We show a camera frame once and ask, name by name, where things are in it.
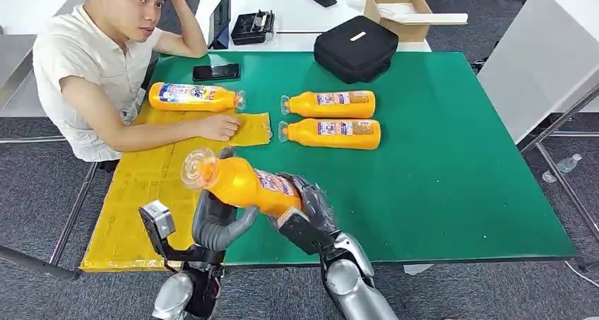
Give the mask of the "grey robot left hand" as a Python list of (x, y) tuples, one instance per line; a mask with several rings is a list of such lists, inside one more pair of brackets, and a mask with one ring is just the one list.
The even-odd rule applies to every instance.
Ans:
[(223, 203), (213, 193), (200, 193), (191, 228), (194, 244), (211, 251), (225, 251), (255, 222), (259, 210), (256, 206), (244, 208), (237, 217), (237, 207)]

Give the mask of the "person's right hand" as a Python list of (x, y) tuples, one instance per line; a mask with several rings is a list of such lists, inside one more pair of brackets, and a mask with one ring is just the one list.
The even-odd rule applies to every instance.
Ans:
[(240, 120), (235, 116), (214, 114), (199, 121), (197, 135), (214, 141), (229, 141), (236, 135), (240, 125)]

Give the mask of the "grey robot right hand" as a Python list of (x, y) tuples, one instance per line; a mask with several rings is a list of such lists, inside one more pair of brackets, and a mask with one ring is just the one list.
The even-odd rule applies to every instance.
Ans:
[(298, 174), (279, 172), (278, 175), (291, 182), (298, 191), (302, 202), (300, 211), (304, 217), (295, 213), (284, 223), (268, 216), (271, 225), (280, 234), (291, 236), (292, 239), (303, 238), (310, 242), (324, 238), (335, 239), (339, 229), (325, 191), (318, 184), (310, 183)]

